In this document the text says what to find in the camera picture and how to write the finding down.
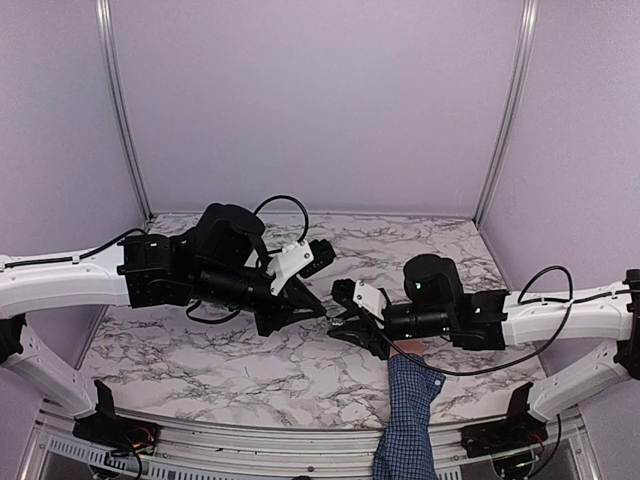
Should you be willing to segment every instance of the purple wall panel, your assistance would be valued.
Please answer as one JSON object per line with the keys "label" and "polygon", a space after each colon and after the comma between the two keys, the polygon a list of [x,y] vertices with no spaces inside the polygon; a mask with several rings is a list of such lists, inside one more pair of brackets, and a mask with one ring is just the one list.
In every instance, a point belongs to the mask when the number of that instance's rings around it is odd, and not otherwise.
{"label": "purple wall panel", "polygon": [[[139,225],[108,96],[95,2],[0,5],[0,251],[30,255],[102,243]],[[73,362],[96,307],[30,324]],[[14,478],[40,395],[0,373],[0,478]]]}
{"label": "purple wall panel", "polygon": [[504,110],[523,3],[113,2],[154,208],[470,217]]}
{"label": "purple wall panel", "polygon": [[[578,288],[640,267],[638,3],[541,2],[529,78],[483,230],[515,288],[560,263]],[[565,288],[562,276],[539,289]],[[552,370],[586,342],[543,356]],[[637,477],[640,385],[582,407],[605,479]]]}

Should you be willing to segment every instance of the blue checkered shirt sleeve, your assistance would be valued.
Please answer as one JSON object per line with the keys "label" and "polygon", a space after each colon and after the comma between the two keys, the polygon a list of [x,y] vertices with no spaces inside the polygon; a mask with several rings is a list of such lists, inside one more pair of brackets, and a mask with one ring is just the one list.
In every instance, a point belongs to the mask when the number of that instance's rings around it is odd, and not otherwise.
{"label": "blue checkered shirt sleeve", "polygon": [[[421,363],[424,360],[411,354]],[[401,355],[389,360],[391,418],[373,461],[373,480],[438,480],[429,439],[431,402],[444,375]]]}

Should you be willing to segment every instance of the marble tabletop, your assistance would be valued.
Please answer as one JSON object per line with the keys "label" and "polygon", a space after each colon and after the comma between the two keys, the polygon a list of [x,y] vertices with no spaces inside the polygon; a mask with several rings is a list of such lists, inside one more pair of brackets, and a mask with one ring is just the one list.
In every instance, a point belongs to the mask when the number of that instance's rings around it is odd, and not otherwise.
{"label": "marble tabletop", "polygon": [[[266,214],[265,241],[276,247],[302,229],[295,214]],[[197,215],[161,215],[152,232],[172,235]],[[501,288],[495,264],[472,222],[402,216],[312,215],[308,239],[326,238],[333,265],[305,280],[329,315],[340,312],[329,292],[334,280],[363,279],[404,299],[402,267],[411,257],[436,253],[455,260],[467,291]],[[202,315],[222,312],[206,306]],[[326,318],[307,320],[264,338],[253,316],[219,326],[191,322],[183,308],[111,308],[82,366],[113,390],[116,405],[141,412],[222,424],[377,428],[389,416],[386,362],[329,338]],[[466,352],[445,340],[427,340],[428,363],[475,370],[519,358],[532,346],[504,352]],[[433,423],[459,422],[506,412],[511,391],[544,378],[537,358],[490,375],[448,377],[433,405]]]}

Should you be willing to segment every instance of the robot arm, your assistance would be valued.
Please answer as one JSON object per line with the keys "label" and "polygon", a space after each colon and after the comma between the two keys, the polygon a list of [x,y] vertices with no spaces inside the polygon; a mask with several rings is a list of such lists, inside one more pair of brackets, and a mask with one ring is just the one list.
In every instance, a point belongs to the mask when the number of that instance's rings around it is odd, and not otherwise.
{"label": "robot arm", "polygon": [[449,335],[454,346],[476,351],[551,338],[605,339],[565,370],[515,390],[504,420],[463,429],[462,445],[470,457],[528,446],[535,435],[546,439],[546,422],[566,408],[640,379],[640,270],[629,270],[624,282],[576,291],[571,302],[562,300],[566,292],[465,294],[454,262],[435,255],[410,260],[404,274],[411,303],[393,305],[384,290],[362,281],[335,282],[333,298],[347,310],[340,315],[344,323],[329,335],[382,359],[388,358],[390,345],[381,333],[391,341]]}
{"label": "robot arm", "polygon": [[[139,430],[139,422],[118,417],[108,387],[47,348],[26,324],[26,314],[74,305],[142,308],[200,300],[253,312],[262,336],[324,315],[320,300],[297,275],[307,278],[333,261],[329,242],[295,242],[271,257],[264,230],[248,210],[213,204],[182,235],[130,236],[56,257],[0,256],[0,365],[63,406],[76,419],[76,436],[121,444],[123,435]],[[254,250],[261,267],[246,266]]]}

